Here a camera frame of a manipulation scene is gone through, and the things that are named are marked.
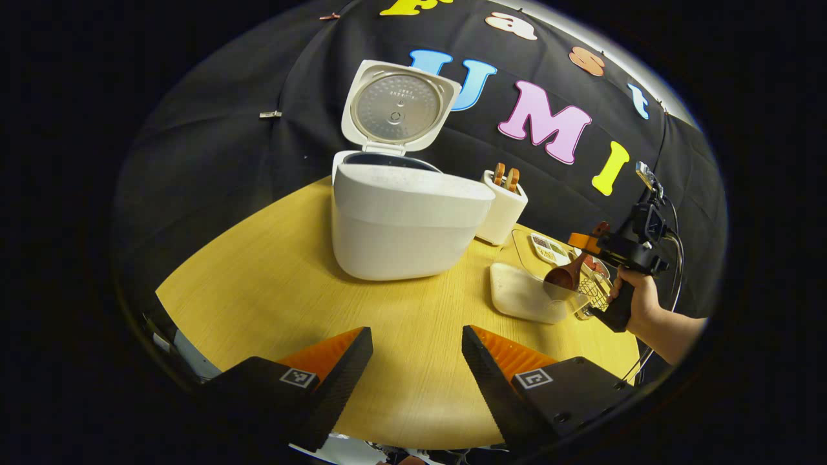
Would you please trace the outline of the clear container of white rice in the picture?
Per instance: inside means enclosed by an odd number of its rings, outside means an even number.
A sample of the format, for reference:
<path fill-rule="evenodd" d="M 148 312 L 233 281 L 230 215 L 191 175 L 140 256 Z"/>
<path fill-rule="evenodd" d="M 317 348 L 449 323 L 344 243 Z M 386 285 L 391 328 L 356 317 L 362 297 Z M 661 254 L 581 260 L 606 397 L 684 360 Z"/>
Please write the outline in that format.
<path fill-rule="evenodd" d="M 541 324 L 556 324 L 585 303 L 576 291 L 544 282 L 553 267 L 534 253 L 533 232 L 513 229 L 490 266 L 494 309 L 501 314 Z"/>

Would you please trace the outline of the wire chopstick holder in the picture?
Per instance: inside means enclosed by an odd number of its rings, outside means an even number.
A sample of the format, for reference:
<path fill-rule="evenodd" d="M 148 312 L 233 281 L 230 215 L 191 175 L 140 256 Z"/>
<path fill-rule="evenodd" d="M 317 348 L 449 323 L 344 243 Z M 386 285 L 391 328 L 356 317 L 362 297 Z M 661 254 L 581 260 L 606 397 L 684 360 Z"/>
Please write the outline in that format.
<path fill-rule="evenodd" d="M 590 320 L 594 309 L 606 310 L 611 287 L 612 280 L 608 271 L 603 270 L 602 267 L 592 269 L 588 265 L 582 265 L 576 293 L 582 295 L 585 303 L 574 313 L 577 320 Z"/>

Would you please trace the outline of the white toaster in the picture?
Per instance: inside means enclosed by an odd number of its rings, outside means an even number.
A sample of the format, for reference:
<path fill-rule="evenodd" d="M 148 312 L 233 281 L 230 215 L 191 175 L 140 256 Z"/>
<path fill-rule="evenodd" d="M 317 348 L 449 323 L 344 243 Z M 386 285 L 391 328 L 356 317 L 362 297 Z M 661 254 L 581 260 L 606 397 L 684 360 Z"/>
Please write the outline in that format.
<path fill-rule="evenodd" d="M 479 180 L 494 193 L 494 200 L 488 210 L 487 217 L 476 230 L 476 238 L 493 246 L 499 246 L 506 242 L 511 230 L 514 229 L 514 225 L 528 204 L 528 195 L 526 195 L 520 183 L 518 183 L 514 193 L 507 191 L 504 186 L 507 173 L 504 173 L 502 185 L 500 186 L 492 183 L 492 170 L 486 170 Z"/>

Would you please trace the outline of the white divided dish of beans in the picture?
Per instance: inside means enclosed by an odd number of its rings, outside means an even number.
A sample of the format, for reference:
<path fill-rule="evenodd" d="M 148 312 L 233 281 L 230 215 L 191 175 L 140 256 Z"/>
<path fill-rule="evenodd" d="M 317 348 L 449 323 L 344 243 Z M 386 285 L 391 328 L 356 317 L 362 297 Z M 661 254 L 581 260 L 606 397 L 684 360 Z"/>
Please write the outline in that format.
<path fill-rule="evenodd" d="M 546 236 L 537 233 L 532 233 L 529 239 L 534 248 L 535 255 L 553 267 L 561 267 L 571 263 L 568 252 L 561 249 L 561 247 Z"/>

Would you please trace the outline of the brown wooden spoon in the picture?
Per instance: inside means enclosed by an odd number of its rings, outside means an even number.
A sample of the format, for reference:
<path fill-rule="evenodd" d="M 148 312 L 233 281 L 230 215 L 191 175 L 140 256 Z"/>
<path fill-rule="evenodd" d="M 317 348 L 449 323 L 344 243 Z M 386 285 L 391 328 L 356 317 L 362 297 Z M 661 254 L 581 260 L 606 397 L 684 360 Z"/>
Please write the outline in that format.
<path fill-rule="evenodd" d="M 605 234 L 610 230 L 611 227 L 609 227 L 609 223 L 601 222 L 594 227 L 590 234 L 597 234 L 598 232 L 603 232 L 603 234 Z M 596 257 L 599 257 L 599 255 L 600 254 L 588 254 L 585 251 L 581 251 L 575 260 L 570 264 L 553 268 L 547 272 L 544 282 L 556 285 L 562 289 L 576 291 L 580 280 L 581 267 L 585 264 L 585 261 L 587 261 L 587 257 L 591 256 L 592 262 L 594 262 L 596 261 Z"/>

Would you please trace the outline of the white rice cooker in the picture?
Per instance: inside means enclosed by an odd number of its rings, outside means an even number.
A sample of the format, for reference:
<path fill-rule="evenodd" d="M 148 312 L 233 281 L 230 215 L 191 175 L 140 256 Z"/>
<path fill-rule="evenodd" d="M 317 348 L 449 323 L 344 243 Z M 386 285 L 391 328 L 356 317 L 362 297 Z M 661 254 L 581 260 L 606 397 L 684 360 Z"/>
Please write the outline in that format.
<path fill-rule="evenodd" d="M 461 259 L 494 193 L 412 155 L 431 146 L 461 90 L 411 66 L 361 62 L 340 121 L 355 145 L 333 157 L 331 241 L 343 271 L 390 282 L 436 276 Z"/>

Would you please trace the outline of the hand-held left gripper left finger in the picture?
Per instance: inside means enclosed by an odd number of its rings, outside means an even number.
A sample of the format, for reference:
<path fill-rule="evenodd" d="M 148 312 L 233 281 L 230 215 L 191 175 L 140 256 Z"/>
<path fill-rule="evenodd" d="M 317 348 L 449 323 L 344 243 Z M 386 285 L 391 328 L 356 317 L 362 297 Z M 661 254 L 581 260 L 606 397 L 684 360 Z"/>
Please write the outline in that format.
<path fill-rule="evenodd" d="M 248 357 L 195 397 L 242 438 L 314 452 L 339 421 L 373 351 L 370 328 L 356 327 L 278 361 Z"/>

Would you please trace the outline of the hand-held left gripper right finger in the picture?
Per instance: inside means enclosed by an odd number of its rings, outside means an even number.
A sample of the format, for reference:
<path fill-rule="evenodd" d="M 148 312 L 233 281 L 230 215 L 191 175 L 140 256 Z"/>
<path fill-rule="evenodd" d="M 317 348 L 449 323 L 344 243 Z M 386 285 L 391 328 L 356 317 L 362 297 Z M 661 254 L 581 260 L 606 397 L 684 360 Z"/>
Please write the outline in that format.
<path fill-rule="evenodd" d="M 637 393 L 585 357 L 556 361 L 476 325 L 463 327 L 461 351 L 509 451 L 581 433 Z"/>

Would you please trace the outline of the black backdrop cloth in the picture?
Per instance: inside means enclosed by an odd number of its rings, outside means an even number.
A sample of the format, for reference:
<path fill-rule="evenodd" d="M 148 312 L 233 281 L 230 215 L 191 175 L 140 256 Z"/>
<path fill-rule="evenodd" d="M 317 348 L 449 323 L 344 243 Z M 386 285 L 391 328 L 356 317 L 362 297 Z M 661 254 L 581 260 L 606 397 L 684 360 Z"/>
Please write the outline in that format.
<path fill-rule="evenodd" d="M 339 19 L 320 21 L 337 13 Z M 351 147 L 340 129 L 365 59 L 424 65 L 469 83 L 461 108 L 416 157 L 479 179 L 521 171 L 522 225 L 562 240 L 620 226 L 653 169 L 685 251 L 679 314 L 711 315 L 728 241 L 726 189 L 703 133 L 649 85 L 567 30 L 488 0 L 308 0 L 224 45 L 148 117 L 122 165 L 113 207 L 116 270 L 134 309 L 207 243 L 331 174 Z M 280 118 L 260 119 L 261 112 Z"/>

